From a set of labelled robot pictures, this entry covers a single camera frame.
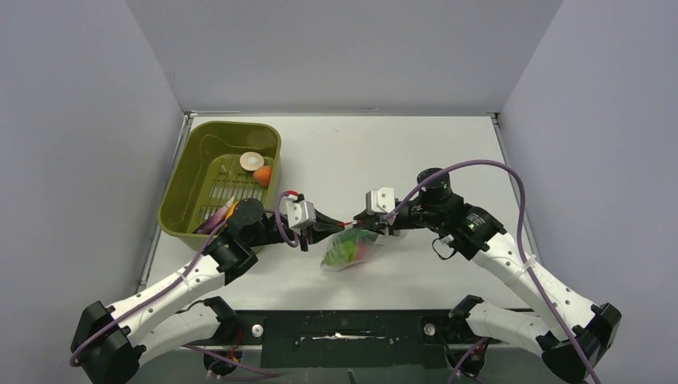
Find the red yellow apple toy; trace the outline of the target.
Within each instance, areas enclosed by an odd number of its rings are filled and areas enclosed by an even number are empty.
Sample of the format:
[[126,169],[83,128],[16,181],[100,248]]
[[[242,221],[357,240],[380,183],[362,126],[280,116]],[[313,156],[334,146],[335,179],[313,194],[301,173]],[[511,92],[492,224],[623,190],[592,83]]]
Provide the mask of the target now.
[[355,251],[355,256],[354,256],[354,261],[355,262],[363,262],[365,258],[367,257],[369,247],[363,243],[359,242],[356,244],[356,251]]

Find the clear zip bag orange zipper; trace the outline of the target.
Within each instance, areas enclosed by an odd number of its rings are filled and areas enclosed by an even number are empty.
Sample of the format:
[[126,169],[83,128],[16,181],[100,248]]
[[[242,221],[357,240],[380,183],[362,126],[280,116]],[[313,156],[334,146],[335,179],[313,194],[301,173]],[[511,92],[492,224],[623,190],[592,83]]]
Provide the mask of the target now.
[[383,222],[355,222],[329,237],[320,262],[325,272],[339,272],[368,262],[393,248],[408,234]]

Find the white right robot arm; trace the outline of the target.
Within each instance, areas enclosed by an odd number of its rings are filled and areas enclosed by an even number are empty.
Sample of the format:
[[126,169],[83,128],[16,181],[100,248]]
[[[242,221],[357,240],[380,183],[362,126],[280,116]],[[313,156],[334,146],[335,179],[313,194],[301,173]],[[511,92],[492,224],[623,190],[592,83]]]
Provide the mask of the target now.
[[431,230],[453,254],[488,271],[529,306],[520,313],[469,295],[449,312],[457,340],[507,342],[539,356],[565,382],[596,379],[596,364],[613,344],[620,311],[556,278],[526,253],[520,234],[510,234],[487,210],[454,194],[449,175],[449,168],[422,171],[402,199],[390,188],[371,190],[365,209],[354,217],[356,226],[381,234]]

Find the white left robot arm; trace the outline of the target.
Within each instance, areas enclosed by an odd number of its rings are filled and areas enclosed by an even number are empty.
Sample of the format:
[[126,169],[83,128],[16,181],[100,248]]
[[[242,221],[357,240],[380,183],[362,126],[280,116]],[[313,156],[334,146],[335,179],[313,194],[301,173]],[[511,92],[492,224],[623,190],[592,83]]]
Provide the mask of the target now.
[[286,215],[270,214],[254,198],[237,202],[193,258],[161,281],[108,306],[94,302],[81,314],[69,364],[92,383],[127,383],[141,366],[185,344],[228,334],[235,313],[217,297],[200,298],[242,276],[255,248],[296,235],[302,250],[347,225],[292,200]]

